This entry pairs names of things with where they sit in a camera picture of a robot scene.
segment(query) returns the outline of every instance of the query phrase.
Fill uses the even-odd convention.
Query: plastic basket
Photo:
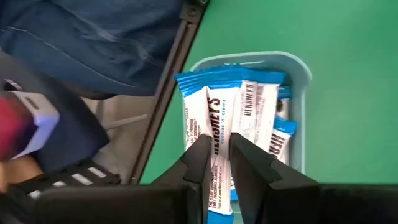
[[[305,173],[305,90],[312,79],[310,70],[302,60],[287,52],[251,52],[204,58],[191,71],[235,63],[247,68],[278,70],[287,74],[285,84],[292,89],[289,119],[298,122],[297,132],[290,140],[289,165]],[[233,202],[232,207],[234,223],[243,223],[238,203]]]

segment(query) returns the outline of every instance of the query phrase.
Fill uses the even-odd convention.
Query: hershey's logo text
[[[207,103],[209,105],[210,123],[213,128],[214,154],[218,155],[220,151],[220,111],[213,109],[212,106],[220,105],[220,100],[208,97]]]
[[[244,99],[244,112],[243,112],[243,115],[245,116],[251,116],[252,114],[252,109],[254,106],[253,91],[254,91],[254,86],[246,84],[246,94]]]
[[[269,153],[279,155],[282,146],[284,145],[285,139],[272,133],[271,143],[269,144]]]

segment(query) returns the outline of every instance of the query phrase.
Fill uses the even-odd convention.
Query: candy bar wrapper
[[[274,78],[273,82],[258,81],[256,101],[257,122],[254,143],[265,151],[268,151],[271,140],[279,85],[282,84],[285,74],[269,72],[269,76],[279,78]]]
[[[241,134],[252,143],[256,143],[256,136],[258,134],[257,124],[259,124],[261,121],[261,114],[264,111],[264,99],[262,94],[267,94],[264,93],[264,87],[266,85],[271,85],[273,89],[270,91],[275,91],[273,94],[276,98],[277,87],[284,81],[285,74],[282,72],[247,70],[246,72],[242,73],[241,78],[242,86],[239,94],[236,96],[234,106],[233,132]],[[260,102],[262,103],[261,106],[258,105],[258,100],[262,100]],[[273,108],[274,109],[269,107],[269,113],[272,115],[272,117],[275,116],[275,106]],[[231,199],[238,199],[232,179]]]
[[[289,119],[289,103],[291,99],[291,92],[289,86],[280,86],[278,92],[278,103],[276,108],[276,115],[283,119]],[[289,143],[286,144],[285,150],[283,151],[281,161],[285,164],[289,164]]]
[[[293,136],[297,123],[286,119],[275,117],[274,130],[272,132],[268,153],[274,155],[278,160],[287,163],[282,155],[287,150],[290,137]]]
[[[234,214],[222,215],[220,213],[209,211],[207,216],[207,224],[233,224]]]
[[[233,120],[235,97],[238,94],[242,81],[238,74],[244,69],[236,66],[215,67],[198,72],[176,75],[176,79],[184,96],[185,119],[206,115],[209,122],[201,126],[201,130],[210,130],[209,136],[213,137],[211,184],[209,194],[209,210],[223,215],[232,214],[230,205],[231,173],[229,165],[229,139]],[[189,93],[201,97],[188,99]],[[187,145],[192,144],[198,135],[190,131],[191,122],[187,122],[187,133],[196,136],[187,140]]]

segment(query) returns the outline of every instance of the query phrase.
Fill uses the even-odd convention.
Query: white label
[[[55,182],[54,184],[52,184],[54,187],[63,187],[66,186],[66,183],[62,182],[62,181],[58,181]]]
[[[29,196],[30,196],[32,199],[35,199],[35,200],[36,200],[36,199],[40,196],[40,191],[35,190],[35,191],[29,193]]]
[[[207,87],[184,98],[185,112],[185,150],[187,150],[201,134],[213,137],[209,109],[207,104]],[[214,147],[211,147],[211,165],[215,162]]]
[[[104,178],[106,177],[106,174],[104,174],[103,172],[101,172],[99,169],[95,168],[95,167],[90,167],[87,168],[89,171],[91,171],[93,174],[97,175],[99,178]]]
[[[268,150],[269,154],[275,155],[276,158],[278,158],[280,161],[282,161],[285,164],[286,161],[282,160],[282,156],[284,155],[284,151],[286,150],[286,145],[289,142],[289,139],[290,139],[289,134],[274,129]]]
[[[73,174],[72,177],[79,181],[80,183],[84,184],[84,185],[91,185],[93,184],[89,179],[87,179],[86,177],[82,176],[81,174]]]
[[[256,137],[257,82],[242,81],[240,96],[236,97],[232,132],[254,143]]]
[[[232,213],[229,139],[233,111],[239,88],[208,90],[208,109],[214,139],[216,161],[211,169],[209,210],[225,215]]]
[[[257,124],[254,142],[266,152],[274,130],[278,86],[279,84],[257,85]]]

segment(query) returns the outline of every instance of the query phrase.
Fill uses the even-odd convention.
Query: red object
[[[0,161],[16,156],[17,141],[26,127],[27,122],[15,110],[15,104],[0,96]]]

